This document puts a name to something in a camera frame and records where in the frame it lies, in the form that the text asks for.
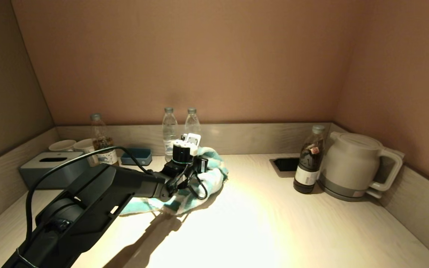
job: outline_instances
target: kettle lid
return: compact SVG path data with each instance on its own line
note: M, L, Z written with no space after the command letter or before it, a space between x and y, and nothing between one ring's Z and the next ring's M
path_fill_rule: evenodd
M342 133L339 140L367 150L378 150L383 147L378 140L360 134Z

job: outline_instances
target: paper cup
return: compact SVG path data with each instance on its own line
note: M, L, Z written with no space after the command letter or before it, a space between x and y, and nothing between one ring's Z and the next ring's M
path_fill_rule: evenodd
M60 142L56 142L55 144L51 144L49 146L49 151L74 151L74 144L76 141L74 140L63 140Z
M74 144L74 150L81 151L84 154L88 154L92 151L95 151L94 145L92 145L92 139L85 139L80 142L77 142L76 144ZM97 156L89 156L87 158L87 161L89 161L90 166L97 166L97 164L99 163Z

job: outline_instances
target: electric kettle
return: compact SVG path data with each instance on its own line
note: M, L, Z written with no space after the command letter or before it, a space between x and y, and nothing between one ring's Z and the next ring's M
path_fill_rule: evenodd
M405 154L359 134L332 132L330 137L335 142L323 159L320 187L329 195L345 201L358 201L365 193L380 198L395 180ZM385 183L373 181L380 156L395 162Z

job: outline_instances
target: tissue box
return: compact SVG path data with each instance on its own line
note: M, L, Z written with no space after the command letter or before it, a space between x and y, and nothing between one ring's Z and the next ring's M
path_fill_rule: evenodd
M29 189L49 170L81 155L83 155L81 151L41 153L22 165L19 173ZM90 166L86 159L72 163L49 175L38 185L37 189L64 189L88 168Z

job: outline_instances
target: bottle with dark liquid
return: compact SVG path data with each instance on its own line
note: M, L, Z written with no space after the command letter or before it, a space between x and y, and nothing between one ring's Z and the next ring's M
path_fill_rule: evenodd
M104 149L114 146L114 140L109 137L107 126L102 121L100 114L91 114L92 120L92 144L95 150ZM99 163L107 163L114 166L119 166L119 159L115 150L106 151L103 154L98 154Z
M324 154L323 125L312 127L312 134L305 141L299 157L299 166L294 177L294 189L300 193L308 194L314 189L319 177L320 163Z

